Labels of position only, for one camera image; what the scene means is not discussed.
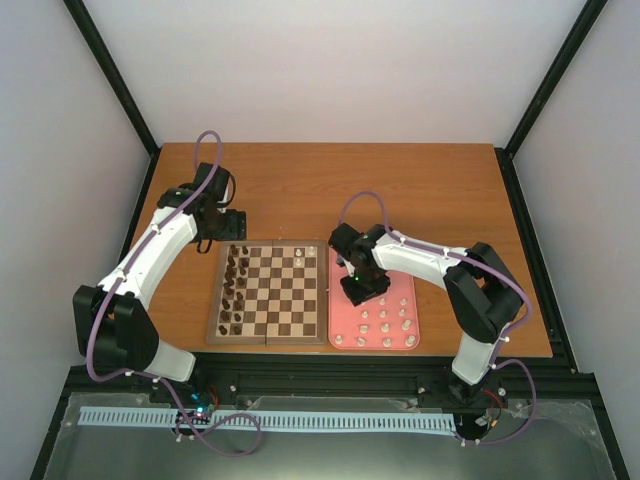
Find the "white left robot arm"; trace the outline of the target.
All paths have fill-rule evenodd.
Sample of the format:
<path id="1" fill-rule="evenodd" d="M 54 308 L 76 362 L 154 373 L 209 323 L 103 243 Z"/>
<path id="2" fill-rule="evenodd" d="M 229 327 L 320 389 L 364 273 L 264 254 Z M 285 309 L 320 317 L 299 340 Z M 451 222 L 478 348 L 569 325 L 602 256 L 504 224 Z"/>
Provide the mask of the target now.
<path id="1" fill-rule="evenodd" d="M 73 296 L 76 336 L 89 376 L 104 382 L 134 373 L 172 388 L 186 402 L 201 400 L 208 378 L 196 358 L 160 338 L 148 307 L 178 254 L 194 243 L 199 253 L 214 242 L 244 240 L 247 215 L 226 199 L 199 189 L 171 188 L 159 199 L 144 233 L 97 286 Z"/>

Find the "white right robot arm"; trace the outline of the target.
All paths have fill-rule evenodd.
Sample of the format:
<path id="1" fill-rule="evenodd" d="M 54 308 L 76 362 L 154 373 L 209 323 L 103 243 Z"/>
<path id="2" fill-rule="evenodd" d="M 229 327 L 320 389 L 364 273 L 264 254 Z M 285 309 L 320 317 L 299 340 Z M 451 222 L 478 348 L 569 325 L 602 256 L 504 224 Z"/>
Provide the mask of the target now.
<path id="1" fill-rule="evenodd" d="M 381 224 L 360 232 L 341 223 L 328 244 L 347 269 L 340 285 L 354 306 L 386 294 L 391 272 L 446 291 L 462 330 L 452 373 L 469 386 L 480 384 L 497 367 L 498 352 L 520 311 L 532 313 L 531 300 L 486 243 L 452 248 L 406 237 Z"/>

